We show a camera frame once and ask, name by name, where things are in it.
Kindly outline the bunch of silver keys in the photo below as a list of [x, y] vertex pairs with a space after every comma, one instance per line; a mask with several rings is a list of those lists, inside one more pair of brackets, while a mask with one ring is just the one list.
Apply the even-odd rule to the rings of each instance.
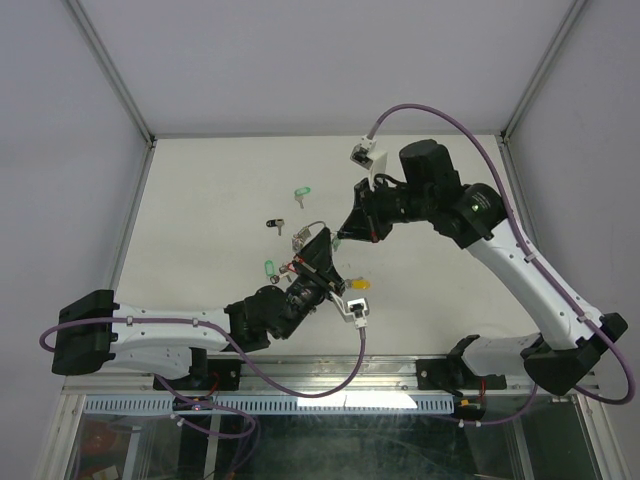
[[291, 244], [292, 244], [293, 252], [294, 253], [300, 252], [310, 238], [311, 238], [310, 229], [307, 226], [301, 228], [292, 237]]

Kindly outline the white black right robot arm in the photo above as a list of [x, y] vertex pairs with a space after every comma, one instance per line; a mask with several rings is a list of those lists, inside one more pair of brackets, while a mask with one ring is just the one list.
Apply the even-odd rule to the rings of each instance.
[[396, 224], [427, 221], [484, 264], [538, 328], [521, 337], [463, 338], [447, 355], [450, 381], [469, 387], [485, 376], [528, 375], [557, 396], [576, 389], [627, 322], [602, 313], [558, 277], [530, 240], [513, 232], [499, 193], [483, 183], [461, 182], [445, 146], [420, 140], [402, 148], [402, 181], [386, 174], [386, 157], [371, 140], [354, 148], [351, 159], [368, 176], [354, 187], [353, 209], [339, 238], [378, 243]]

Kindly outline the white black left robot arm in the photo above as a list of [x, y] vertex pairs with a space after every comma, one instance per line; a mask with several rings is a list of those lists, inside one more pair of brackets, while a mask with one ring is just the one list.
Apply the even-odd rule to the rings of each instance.
[[61, 309], [50, 348], [52, 371], [87, 375], [112, 363], [201, 387], [210, 366], [195, 350], [266, 349], [271, 340], [289, 338], [321, 303], [344, 293], [333, 263], [335, 239], [323, 227], [295, 253], [285, 270], [296, 277], [286, 289], [266, 285], [224, 308], [147, 311], [116, 302], [111, 290], [95, 290]]

